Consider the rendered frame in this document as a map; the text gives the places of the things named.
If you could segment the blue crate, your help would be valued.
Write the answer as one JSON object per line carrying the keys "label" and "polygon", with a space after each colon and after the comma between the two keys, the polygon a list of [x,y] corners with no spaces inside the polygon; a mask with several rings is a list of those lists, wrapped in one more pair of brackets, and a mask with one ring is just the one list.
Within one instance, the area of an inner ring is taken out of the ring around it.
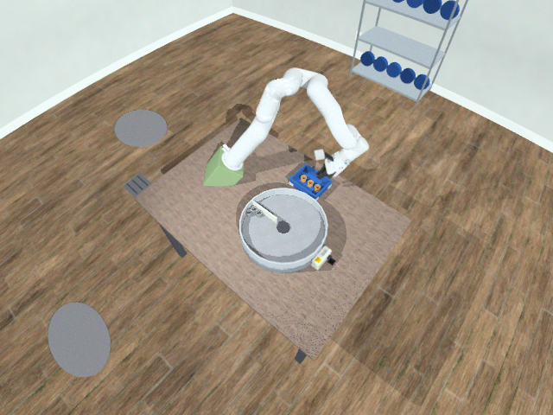
{"label": "blue crate", "polygon": [[[289,180],[289,185],[292,187],[298,189],[299,191],[302,191],[311,197],[313,197],[316,201],[319,199],[319,197],[331,187],[332,180],[324,176],[322,179],[318,179],[317,170],[313,169],[309,165],[305,164],[302,166],[297,172],[295,172],[294,175],[292,175]],[[305,175],[307,177],[306,182],[301,182],[301,176]],[[313,187],[308,187],[308,180],[312,180],[314,182]],[[315,191],[315,185],[319,184],[321,185],[321,189],[319,192]],[[330,184],[330,185],[329,185]],[[329,185],[329,186],[328,186]],[[327,187],[328,186],[328,187]]]}

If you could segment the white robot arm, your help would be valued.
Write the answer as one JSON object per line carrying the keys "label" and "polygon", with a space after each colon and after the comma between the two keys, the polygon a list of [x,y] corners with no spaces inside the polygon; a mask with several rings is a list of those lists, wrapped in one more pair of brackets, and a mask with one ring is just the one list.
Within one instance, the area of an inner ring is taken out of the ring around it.
{"label": "white robot arm", "polygon": [[257,116],[239,140],[231,148],[226,144],[223,145],[222,161],[228,169],[242,168],[243,161],[268,136],[282,97],[295,94],[299,87],[307,89],[307,95],[325,118],[329,130],[343,148],[339,151],[339,156],[344,163],[348,165],[369,149],[368,143],[356,128],[345,123],[340,105],[327,89],[327,78],[319,73],[291,68],[281,79],[268,83],[257,107]]}

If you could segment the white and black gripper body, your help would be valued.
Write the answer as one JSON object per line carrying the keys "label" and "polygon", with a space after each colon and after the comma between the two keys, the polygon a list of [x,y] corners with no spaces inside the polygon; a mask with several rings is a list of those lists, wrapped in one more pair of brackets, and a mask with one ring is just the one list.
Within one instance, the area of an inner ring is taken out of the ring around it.
{"label": "white and black gripper body", "polygon": [[325,160],[326,169],[329,175],[333,174],[336,171],[336,174],[333,176],[333,177],[336,177],[341,171],[343,171],[346,168],[347,164],[341,160],[339,156],[339,151],[333,153],[333,155],[331,156],[333,157],[334,161],[331,162],[330,160],[326,159]]}

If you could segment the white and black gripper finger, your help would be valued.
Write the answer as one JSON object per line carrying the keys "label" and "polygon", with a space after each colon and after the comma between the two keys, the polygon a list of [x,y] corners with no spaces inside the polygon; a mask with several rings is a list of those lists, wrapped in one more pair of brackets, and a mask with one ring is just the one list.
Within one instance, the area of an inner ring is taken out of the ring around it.
{"label": "white and black gripper finger", "polygon": [[336,171],[333,173],[333,174],[327,174],[327,171],[324,171],[323,173],[320,173],[316,178],[318,179],[321,179],[323,178],[324,176],[326,176],[327,178],[331,179],[332,176],[336,173]]}
{"label": "white and black gripper finger", "polygon": [[316,172],[316,174],[319,175],[321,172],[323,173],[323,172],[326,171],[326,170],[327,170],[327,169],[326,169],[326,164],[325,164],[325,162],[324,162],[323,166],[321,167],[321,169],[320,169],[318,172]]}

